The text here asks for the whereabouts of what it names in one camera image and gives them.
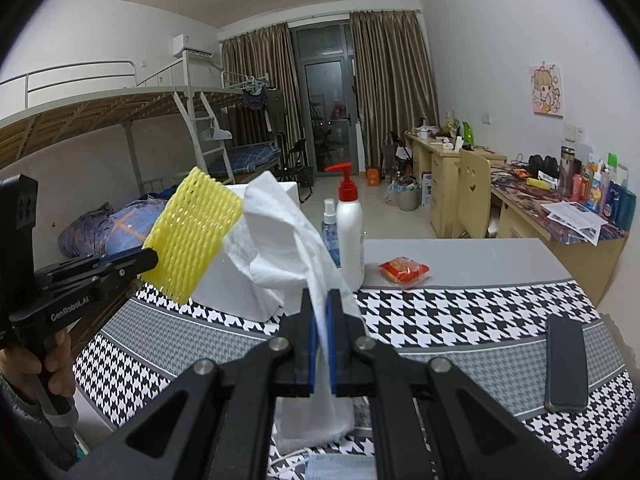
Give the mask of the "person's left hand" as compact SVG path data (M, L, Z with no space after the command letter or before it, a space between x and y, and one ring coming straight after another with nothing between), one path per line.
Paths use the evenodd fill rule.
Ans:
M70 356L70 335L60 330L54 336L55 346L42 360L21 347L1 350L1 375L12 389L27 403L35 404L37 398L27 377L40 374L45 368L50 374L48 388L57 396L71 398L76 389L73 360Z

